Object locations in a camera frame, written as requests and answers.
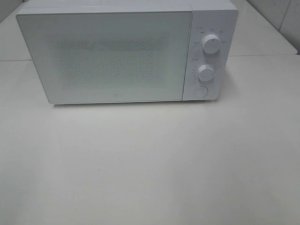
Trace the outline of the white microwave oven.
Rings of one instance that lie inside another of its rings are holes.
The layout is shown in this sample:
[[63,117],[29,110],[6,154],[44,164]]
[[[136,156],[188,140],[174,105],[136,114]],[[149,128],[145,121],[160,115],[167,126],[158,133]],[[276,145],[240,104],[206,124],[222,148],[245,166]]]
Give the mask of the white microwave oven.
[[[237,8],[228,0],[30,0],[16,14],[16,17],[41,14],[156,12],[191,12],[192,14],[184,88],[182,99],[179,101],[217,99],[239,15]],[[208,34],[218,35],[221,41],[219,51],[214,54],[207,54],[202,47],[202,39]],[[206,64],[213,66],[215,74],[210,81],[201,82],[196,70]],[[208,88],[206,97],[198,99],[194,96],[194,90],[199,86]]]

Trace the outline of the round white door button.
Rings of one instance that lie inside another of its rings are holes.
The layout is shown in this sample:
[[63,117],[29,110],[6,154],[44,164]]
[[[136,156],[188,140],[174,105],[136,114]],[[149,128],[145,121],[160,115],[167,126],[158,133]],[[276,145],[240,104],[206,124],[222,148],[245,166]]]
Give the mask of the round white door button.
[[194,96],[198,99],[205,98],[208,94],[208,88],[205,86],[196,87],[194,90]]

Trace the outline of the white microwave door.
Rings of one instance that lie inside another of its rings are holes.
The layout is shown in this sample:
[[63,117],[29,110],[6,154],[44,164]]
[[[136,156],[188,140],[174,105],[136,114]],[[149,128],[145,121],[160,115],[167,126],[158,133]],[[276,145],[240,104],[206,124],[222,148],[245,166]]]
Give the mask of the white microwave door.
[[191,12],[18,15],[51,104],[179,101]]

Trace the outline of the white microwave knob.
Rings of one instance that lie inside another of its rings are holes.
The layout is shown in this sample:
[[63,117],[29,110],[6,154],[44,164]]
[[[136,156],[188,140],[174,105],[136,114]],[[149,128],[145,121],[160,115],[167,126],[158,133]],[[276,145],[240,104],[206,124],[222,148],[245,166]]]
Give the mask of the white microwave knob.
[[214,54],[218,52],[220,45],[220,38],[216,34],[208,34],[202,39],[202,48],[207,54]]
[[206,65],[200,66],[196,70],[196,74],[198,76],[198,79],[201,82],[208,82],[211,79],[213,79],[215,70],[214,70],[213,66],[206,64]]

